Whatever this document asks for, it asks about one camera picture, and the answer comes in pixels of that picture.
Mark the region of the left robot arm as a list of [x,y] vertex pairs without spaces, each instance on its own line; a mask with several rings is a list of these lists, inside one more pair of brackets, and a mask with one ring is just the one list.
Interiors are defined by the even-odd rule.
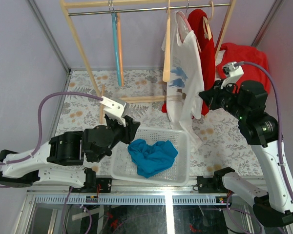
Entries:
[[92,192],[97,187],[94,163],[99,164],[118,143],[130,144],[140,122],[125,116],[119,124],[105,116],[106,125],[65,132],[39,149],[0,152],[0,188],[26,188],[40,183],[60,184]]

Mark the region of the white t shirt blue print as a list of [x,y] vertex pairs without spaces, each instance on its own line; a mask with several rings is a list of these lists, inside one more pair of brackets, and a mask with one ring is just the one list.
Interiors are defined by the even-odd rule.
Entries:
[[202,140],[194,132],[193,118],[200,119],[203,100],[199,93],[204,90],[201,59],[194,31],[188,31],[183,19],[171,13],[170,32],[170,81],[167,82],[166,104],[170,126],[185,131],[190,149],[196,152]]

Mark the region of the pink wavy hanger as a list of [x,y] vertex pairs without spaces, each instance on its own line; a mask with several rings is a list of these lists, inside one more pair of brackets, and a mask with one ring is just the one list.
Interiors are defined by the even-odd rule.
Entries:
[[[189,0],[187,1],[186,13],[188,11],[188,8],[189,8]],[[185,23],[188,31],[191,32],[192,31],[192,28],[191,28],[191,26],[190,26],[190,24],[189,24],[189,22],[188,22],[188,20],[186,18],[186,15],[183,12],[181,12],[181,11],[177,11],[176,14],[179,15],[183,19],[183,21],[184,21],[184,23]]]

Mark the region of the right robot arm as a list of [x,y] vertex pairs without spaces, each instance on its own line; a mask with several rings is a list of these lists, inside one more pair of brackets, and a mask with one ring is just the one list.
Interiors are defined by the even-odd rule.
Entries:
[[226,167],[214,172],[213,187],[218,192],[232,191],[253,208],[265,227],[284,227],[293,223],[293,199],[286,187],[282,167],[286,166],[284,149],[278,136],[277,120],[265,112],[268,93],[262,83],[247,80],[240,86],[225,87],[217,80],[199,97],[211,109],[223,108],[238,119],[238,128],[251,146],[260,164],[267,190],[262,190]]

